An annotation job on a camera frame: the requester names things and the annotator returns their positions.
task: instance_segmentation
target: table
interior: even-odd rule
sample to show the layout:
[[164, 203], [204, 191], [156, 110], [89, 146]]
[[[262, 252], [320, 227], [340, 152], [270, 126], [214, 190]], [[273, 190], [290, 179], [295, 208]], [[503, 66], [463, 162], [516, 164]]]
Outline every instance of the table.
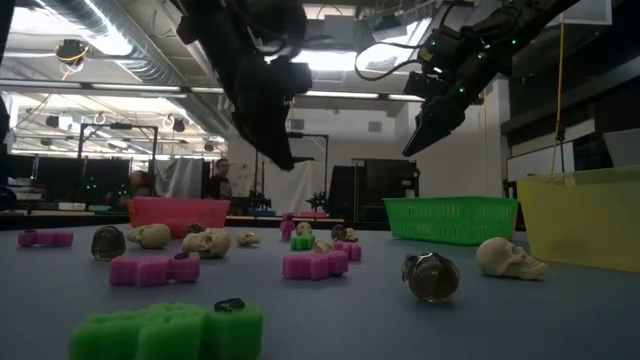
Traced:
[[[262, 306], [261, 359], [640, 358], [636, 274], [553, 264], [544, 282], [489, 278], [476, 268], [475, 248], [362, 231], [363, 261], [351, 263], [347, 276], [287, 281], [281, 259], [288, 245], [278, 231], [249, 229], [261, 236], [260, 248], [232, 246], [226, 259], [203, 260], [196, 284], [112, 288], [109, 264], [90, 255], [96, 227], [72, 230], [73, 247], [58, 249], [17, 249], [18, 232], [0, 233], [0, 359], [66, 359], [72, 331], [92, 313], [166, 302], [213, 306], [230, 297]], [[240, 230], [228, 229], [232, 236]], [[328, 230], [315, 233], [329, 237]], [[134, 245], [128, 252], [178, 247], [149, 252]], [[421, 302], [401, 281], [405, 254], [427, 251], [460, 269], [449, 304]]]

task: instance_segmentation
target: yellow bin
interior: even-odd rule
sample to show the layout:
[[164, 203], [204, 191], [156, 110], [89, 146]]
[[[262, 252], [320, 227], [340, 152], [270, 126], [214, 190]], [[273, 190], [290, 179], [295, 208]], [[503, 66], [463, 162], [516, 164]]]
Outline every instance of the yellow bin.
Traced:
[[640, 166], [518, 181], [538, 259], [640, 272]]

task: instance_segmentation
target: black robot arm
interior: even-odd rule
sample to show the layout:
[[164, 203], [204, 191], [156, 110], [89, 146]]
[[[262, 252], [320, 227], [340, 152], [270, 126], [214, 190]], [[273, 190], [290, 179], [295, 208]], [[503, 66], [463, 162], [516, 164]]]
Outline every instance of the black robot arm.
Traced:
[[[285, 121], [295, 95], [311, 88], [305, 63], [292, 63], [302, 47], [306, 15], [299, 1], [278, 0], [249, 7], [246, 0], [171, 0], [182, 12], [178, 36], [199, 41], [218, 81], [233, 104], [232, 121], [240, 135], [281, 169], [293, 169]], [[262, 51], [256, 40], [276, 41]], [[289, 52], [267, 63], [287, 47]]]
[[405, 86], [405, 93], [425, 102], [402, 153], [414, 155], [451, 134], [498, 73], [511, 75], [513, 55], [579, 1], [513, 0], [459, 32], [446, 26], [435, 29], [418, 53], [422, 73], [412, 72]]

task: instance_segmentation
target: curtain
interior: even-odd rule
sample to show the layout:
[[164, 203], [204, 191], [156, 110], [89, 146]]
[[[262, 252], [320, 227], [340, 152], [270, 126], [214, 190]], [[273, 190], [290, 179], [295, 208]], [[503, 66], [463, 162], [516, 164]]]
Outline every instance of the curtain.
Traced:
[[183, 158], [156, 161], [156, 194], [199, 199], [202, 194], [202, 163], [202, 159]]
[[323, 181], [315, 175], [316, 170], [316, 161], [297, 163], [289, 172], [271, 163], [265, 164], [265, 195], [271, 198], [272, 210], [276, 214], [311, 211], [306, 200], [313, 196], [314, 190], [321, 189], [316, 183]]

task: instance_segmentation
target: pink object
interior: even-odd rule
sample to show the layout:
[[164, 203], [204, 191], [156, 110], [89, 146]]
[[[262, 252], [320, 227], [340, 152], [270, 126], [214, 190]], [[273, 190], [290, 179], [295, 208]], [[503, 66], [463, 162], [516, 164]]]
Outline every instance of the pink object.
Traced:
[[322, 280], [349, 271], [346, 253], [287, 255], [282, 258], [282, 275], [289, 280]]
[[40, 246], [71, 246], [73, 233], [69, 232], [23, 232], [18, 235], [18, 245], [23, 247]]
[[284, 221], [280, 223], [280, 231], [282, 232], [282, 241], [291, 241], [291, 233], [296, 230], [296, 225], [291, 221], [291, 215], [285, 214]]
[[112, 286], [158, 286], [169, 280], [195, 282], [200, 277], [200, 257], [185, 259], [168, 256], [118, 256], [111, 260], [109, 283]]
[[227, 200], [159, 197], [135, 197], [133, 203], [137, 226], [166, 224], [174, 239], [184, 238], [191, 224], [223, 228], [230, 204]]
[[351, 261], [360, 261], [362, 258], [362, 248], [355, 243], [336, 241], [333, 244], [333, 249], [346, 252]]

